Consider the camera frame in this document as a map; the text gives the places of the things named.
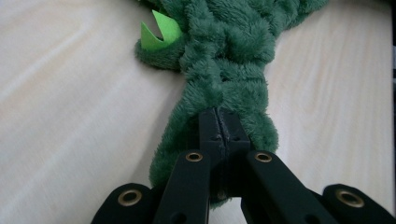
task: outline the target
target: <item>plush fabric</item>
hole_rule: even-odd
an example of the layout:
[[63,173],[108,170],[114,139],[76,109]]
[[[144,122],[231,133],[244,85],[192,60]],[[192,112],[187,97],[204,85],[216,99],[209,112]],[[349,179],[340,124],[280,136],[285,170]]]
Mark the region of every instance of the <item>plush fabric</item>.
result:
[[137,42],[144,63],[180,71],[186,88],[169,118],[150,167],[153,186],[169,178],[186,149],[191,118],[222,106],[236,112],[257,150],[274,152],[278,137],[266,114],[266,64],[275,57],[276,38],[298,25],[327,0],[150,0],[174,19],[182,35],[163,49]]

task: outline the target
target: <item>green fur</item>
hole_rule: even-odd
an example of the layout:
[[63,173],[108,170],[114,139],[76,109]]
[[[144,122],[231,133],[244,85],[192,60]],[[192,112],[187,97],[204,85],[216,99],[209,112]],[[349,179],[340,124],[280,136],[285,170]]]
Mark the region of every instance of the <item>green fur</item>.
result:
[[235,111],[258,150],[274,152],[277,133],[265,113],[267,84],[263,69],[275,56],[276,38],[298,25],[327,0],[150,0],[177,21],[184,35],[161,50],[136,44],[145,63],[180,70],[186,88],[169,119],[149,179],[167,181],[177,155],[186,148],[189,120],[222,106]]

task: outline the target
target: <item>light wood surface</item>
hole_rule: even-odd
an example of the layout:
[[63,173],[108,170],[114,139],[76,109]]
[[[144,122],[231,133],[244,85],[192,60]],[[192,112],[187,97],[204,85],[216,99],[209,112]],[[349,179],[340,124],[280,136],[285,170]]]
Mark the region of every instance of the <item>light wood surface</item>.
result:
[[[133,54],[132,0],[0,2],[0,223],[89,223],[116,187],[148,185],[182,75]],[[310,189],[343,183],[394,209],[390,8],[331,0],[265,69],[277,154]],[[210,223],[244,223],[239,201]]]

